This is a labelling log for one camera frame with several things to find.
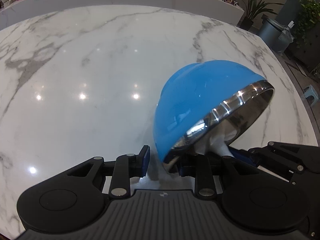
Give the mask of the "blue steel bowl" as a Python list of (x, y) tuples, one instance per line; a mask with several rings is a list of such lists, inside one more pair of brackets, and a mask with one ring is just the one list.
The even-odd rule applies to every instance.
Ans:
[(230, 144), (244, 134), (269, 106), (274, 87), (242, 64), (214, 60), (179, 69), (165, 83), (155, 110), (153, 138), (168, 173), (180, 156), (199, 154), (197, 143), (224, 132)]

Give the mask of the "small blue stool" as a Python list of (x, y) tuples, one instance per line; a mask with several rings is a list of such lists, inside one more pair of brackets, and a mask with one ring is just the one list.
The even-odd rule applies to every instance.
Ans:
[(312, 107), (319, 100), (317, 91), (312, 85), (308, 85), (303, 89), (304, 97), (306, 98), (308, 104)]

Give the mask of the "grey trash bin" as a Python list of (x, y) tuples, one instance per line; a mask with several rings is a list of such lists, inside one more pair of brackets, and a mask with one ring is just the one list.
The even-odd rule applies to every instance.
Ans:
[(258, 31), (258, 36), (269, 48), (272, 48), (284, 29), (284, 25), (278, 23), (274, 19), (266, 18), (263, 20), (263, 25)]

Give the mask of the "potted green plant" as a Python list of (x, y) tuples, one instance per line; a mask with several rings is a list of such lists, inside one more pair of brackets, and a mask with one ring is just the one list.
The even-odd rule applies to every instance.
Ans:
[(240, 24), (240, 28), (249, 30), (253, 25), (253, 20), (261, 13), (277, 15), (269, 5), (284, 5), (283, 3), (266, 2), (265, 0), (241, 0), (245, 5), (245, 16)]

